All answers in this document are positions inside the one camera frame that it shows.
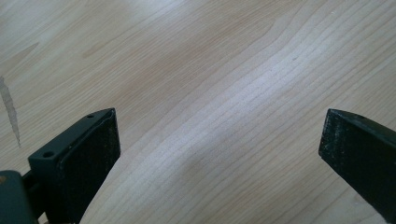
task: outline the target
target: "light wooden table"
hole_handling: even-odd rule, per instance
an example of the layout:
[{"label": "light wooden table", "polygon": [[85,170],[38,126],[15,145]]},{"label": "light wooden table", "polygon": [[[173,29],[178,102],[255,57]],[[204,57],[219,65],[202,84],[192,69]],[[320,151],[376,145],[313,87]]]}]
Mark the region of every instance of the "light wooden table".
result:
[{"label": "light wooden table", "polygon": [[396,129],[395,71],[393,0],[5,0],[0,169],[116,107],[82,223],[383,223],[318,145],[329,107]]}]

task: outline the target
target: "scratch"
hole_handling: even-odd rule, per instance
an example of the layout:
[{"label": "scratch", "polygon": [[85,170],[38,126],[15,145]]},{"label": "scratch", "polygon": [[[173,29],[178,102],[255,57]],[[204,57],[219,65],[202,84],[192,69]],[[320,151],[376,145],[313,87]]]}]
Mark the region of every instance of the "scratch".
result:
[{"label": "scratch", "polygon": [[18,120],[17,120],[17,111],[15,110],[14,103],[11,98],[11,94],[9,93],[8,86],[4,82],[4,78],[0,77],[0,94],[3,98],[4,105],[6,106],[6,110],[8,112],[9,122],[12,126],[12,131],[17,137],[18,146],[21,148],[21,140],[20,140],[20,131],[18,128]]}]

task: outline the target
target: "screw hole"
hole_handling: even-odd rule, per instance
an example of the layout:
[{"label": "screw hole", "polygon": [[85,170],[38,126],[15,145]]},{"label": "screw hole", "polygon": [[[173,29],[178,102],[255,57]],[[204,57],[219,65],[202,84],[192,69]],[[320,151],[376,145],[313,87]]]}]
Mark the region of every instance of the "screw hole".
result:
[{"label": "screw hole", "polygon": [[44,157],[44,158],[49,158],[49,157],[51,157],[51,156],[53,156],[53,155],[54,155],[53,152],[50,151],[50,152],[44,153],[44,154],[43,154],[43,157]]}]

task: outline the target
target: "wood grain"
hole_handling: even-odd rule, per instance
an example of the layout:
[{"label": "wood grain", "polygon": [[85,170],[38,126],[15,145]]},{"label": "wood grain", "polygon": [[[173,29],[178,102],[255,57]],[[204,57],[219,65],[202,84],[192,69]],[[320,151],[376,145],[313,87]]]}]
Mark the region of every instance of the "wood grain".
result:
[{"label": "wood grain", "polygon": [[3,1],[0,169],[116,107],[82,223],[384,223],[318,156],[329,107],[396,129],[393,0]]}]

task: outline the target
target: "black 3d-printed part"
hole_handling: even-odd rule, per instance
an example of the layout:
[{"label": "black 3d-printed part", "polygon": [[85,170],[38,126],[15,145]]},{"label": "black 3d-printed part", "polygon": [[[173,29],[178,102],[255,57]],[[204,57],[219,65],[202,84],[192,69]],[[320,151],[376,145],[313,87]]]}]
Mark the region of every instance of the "black 3d-printed part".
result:
[{"label": "black 3d-printed part", "polygon": [[38,224],[16,171],[0,171],[0,223]]},{"label": "black 3d-printed part", "polygon": [[32,154],[49,223],[79,223],[119,156],[113,108],[86,116]]},{"label": "black 3d-printed part", "polygon": [[329,109],[318,153],[387,222],[396,223],[396,132]]}]

